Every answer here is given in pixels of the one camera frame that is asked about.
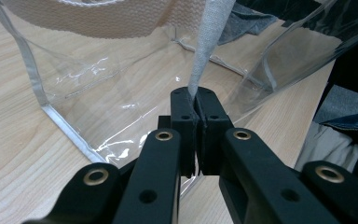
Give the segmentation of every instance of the beige fabric strap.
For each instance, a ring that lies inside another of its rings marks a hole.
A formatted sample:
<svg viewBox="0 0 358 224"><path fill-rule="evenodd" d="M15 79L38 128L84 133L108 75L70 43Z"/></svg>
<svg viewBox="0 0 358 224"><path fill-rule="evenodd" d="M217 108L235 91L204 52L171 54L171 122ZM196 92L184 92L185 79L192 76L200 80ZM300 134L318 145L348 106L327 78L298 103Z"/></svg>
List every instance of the beige fabric strap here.
<svg viewBox="0 0 358 224"><path fill-rule="evenodd" d="M31 24L98 38L150 35L171 24L197 30L205 0L1 0L13 14Z"/></svg>

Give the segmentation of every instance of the light wood surface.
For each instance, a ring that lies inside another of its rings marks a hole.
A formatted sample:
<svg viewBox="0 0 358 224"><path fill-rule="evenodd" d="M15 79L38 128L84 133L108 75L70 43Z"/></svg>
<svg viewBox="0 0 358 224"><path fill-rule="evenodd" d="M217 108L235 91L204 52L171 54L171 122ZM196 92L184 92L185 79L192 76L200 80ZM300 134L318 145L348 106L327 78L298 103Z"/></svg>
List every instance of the light wood surface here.
<svg viewBox="0 0 358 224"><path fill-rule="evenodd" d="M247 125L289 166L296 162L332 64L276 95ZM0 223L45 216L90 162L40 109L18 47L0 24ZM180 223L230 223L217 177L184 196Z"/></svg>

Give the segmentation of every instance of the wooden table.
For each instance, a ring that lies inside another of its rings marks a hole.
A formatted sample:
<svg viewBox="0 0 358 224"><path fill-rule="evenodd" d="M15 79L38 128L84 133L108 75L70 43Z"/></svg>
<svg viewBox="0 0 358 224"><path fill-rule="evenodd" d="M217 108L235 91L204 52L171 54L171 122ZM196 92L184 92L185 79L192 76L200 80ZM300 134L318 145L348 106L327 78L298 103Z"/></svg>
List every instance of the wooden table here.
<svg viewBox="0 0 358 224"><path fill-rule="evenodd" d="M294 166L331 71L282 91L246 128ZM40 109L13 38L0 24L0 223L45 216L65 184L90 162ZM230 223L217 177L203 177L185 195L180 223Z"/></svg>

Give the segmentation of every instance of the metal grommet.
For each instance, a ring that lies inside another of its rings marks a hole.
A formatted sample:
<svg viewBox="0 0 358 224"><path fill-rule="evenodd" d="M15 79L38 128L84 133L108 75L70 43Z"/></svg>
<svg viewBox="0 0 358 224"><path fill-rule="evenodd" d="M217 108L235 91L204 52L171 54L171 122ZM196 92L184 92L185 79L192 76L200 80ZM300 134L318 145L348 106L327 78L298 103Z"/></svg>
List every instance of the metal grommet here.
<svg viewBox="0 0 358 224"><path fill-rule="evenodd" d="M169 133L169 132L159 132L159 133L156 133L156 138L159 141L168 141L173 138L173 135L172 135L172 133Z"/></svg>
<svg viewBox="0 0 358 224"><path fill-rule="evenodd" d="M91 169L89 170L83 178L83 182L89 186L96 186L102 184L109 173L104 168Z"/></svg>
<svg viewBox="0 0 358 224"><path fill-rule="evenodd" d="M234 137L240 139L240 140L248 140L251 138L251 135L244 131L236 131L234 133Z"/></svg>
<svg viewBox="0 0 358 224"><path fill-rule="evenodd" d="M315 172L320 178L335 184L342 183L345 180L345 177L340 172L328 166L318 166L315 168Z"/></svg>

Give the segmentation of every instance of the clear plastic bag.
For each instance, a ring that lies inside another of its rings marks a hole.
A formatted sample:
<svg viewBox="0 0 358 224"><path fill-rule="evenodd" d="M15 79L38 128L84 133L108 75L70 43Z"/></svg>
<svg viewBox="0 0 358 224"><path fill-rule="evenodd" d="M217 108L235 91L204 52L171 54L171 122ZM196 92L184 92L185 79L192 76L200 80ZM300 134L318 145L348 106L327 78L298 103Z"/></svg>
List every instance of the clear plastic bag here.
<svg viewBox="0 0 358 224"><path fill-rule="evenodd" d="M170 92L188 83L205 1L32 2L1 0L0 21L42 108L92 161L134 160L158 116L170 114ZM123 9L115 21L111 11ZM67 10L77 14L66 18ZM275 19L258 21L265 15ZM358 42L358 1L238 1L223 35L200 85L242 126Z"/></svg>

